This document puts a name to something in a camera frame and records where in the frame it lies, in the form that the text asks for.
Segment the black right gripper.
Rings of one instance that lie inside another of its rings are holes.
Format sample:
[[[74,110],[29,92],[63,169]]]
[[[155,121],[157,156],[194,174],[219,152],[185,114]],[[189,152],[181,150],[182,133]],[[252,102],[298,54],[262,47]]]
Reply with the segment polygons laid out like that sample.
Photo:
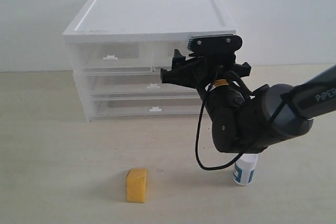
[[[216,74],[221,75],[233,71],[239,77],[247,77],[251,73],[251,65],[247,62],[236,63],[236,55],[228,54],[184,56],[178,49],[174,50],[170,70],[161,68],[162,83],[196,89],[201,84],[211,82]]]

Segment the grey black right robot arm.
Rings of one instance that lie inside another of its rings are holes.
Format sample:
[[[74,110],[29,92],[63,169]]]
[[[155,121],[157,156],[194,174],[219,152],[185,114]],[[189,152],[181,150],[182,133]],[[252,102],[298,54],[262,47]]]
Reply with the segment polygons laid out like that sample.
[[[335,110],[335,67],[297,85],[263,85],[249,90],[248,63],[233,52],[187,59],[175,50],[161,81],[195,89],[201,110],[212,122],[212,139],[221,153],[258,154],[267,147],[307,134],[313,119]]]

